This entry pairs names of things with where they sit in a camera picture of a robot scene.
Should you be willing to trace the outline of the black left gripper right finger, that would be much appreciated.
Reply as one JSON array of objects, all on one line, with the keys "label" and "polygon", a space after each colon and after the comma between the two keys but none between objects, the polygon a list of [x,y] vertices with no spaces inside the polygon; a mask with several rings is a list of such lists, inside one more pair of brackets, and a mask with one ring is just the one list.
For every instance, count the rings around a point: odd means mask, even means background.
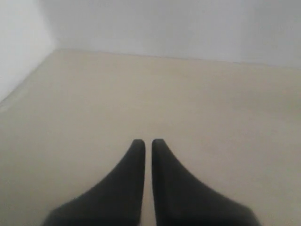
[{"label": "black left gripper right finger", "polygon": [[152,189],[158,226],[257,226],[258,218],[192,175],[163,139],[151,145]]}]

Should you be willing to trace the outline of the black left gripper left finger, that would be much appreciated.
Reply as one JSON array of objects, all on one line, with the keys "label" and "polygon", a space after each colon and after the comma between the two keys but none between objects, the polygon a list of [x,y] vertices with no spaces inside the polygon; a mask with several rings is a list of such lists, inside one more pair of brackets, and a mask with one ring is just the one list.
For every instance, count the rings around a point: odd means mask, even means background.
[{"label": "black left gripper left finger", "polygon": [[115,168],[87,192],[54,209],[45,226],[138,226],[145,178],[145,142],[135,139]]}]

